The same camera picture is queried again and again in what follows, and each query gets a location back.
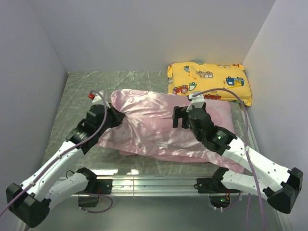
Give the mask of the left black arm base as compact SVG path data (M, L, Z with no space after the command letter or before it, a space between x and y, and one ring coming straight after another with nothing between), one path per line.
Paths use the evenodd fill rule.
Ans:
M112 185L112 179L98 179L95 180L94 183L91 183L85 190L78 192L77 202L79 209L91 214L104 213L110 210L114 203L113 199L110 197ZM89 208L98 206L101 198L109 201L109 205L103 210L89 210Z

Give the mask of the pink pillowcase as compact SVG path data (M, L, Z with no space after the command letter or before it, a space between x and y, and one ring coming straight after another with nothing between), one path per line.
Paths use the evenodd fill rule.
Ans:
M125 117L119 126L106 130L97 146L162 161L212 163L243 173L241 165L206 149L189 129L172 127L173 108L189 105L186 97L124 89L112 92L111 104Z

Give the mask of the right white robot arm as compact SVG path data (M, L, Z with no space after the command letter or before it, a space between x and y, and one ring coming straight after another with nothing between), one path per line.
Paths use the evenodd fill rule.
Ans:
M179 107L173 109L173 127L182 120L182 128L190 129L197 141L221 157L244 167L252 176L219 168L212 180L217 192L238 190L265 199L279 212L290 214L302 189L303 172L294 167L283 167L258 153L233 132L213 123L205 107Z

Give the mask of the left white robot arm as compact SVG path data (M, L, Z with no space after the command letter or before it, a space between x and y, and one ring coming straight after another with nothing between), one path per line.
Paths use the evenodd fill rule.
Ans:
M66 137L53 157L21 184L6 189L8 209L28 227L37 227L49 212L75 193L99 192L97 175L83 167L71 177L58 182L60 176L82 158L110 128L121 125L125 115L110 103L95 104Z

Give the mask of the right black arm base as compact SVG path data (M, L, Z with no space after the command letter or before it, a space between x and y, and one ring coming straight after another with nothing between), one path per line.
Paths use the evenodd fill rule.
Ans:
M211 207L221 212L241 199L239 190L227 189L220 181L212 178L197 178L193 187L199 194L208 194Z

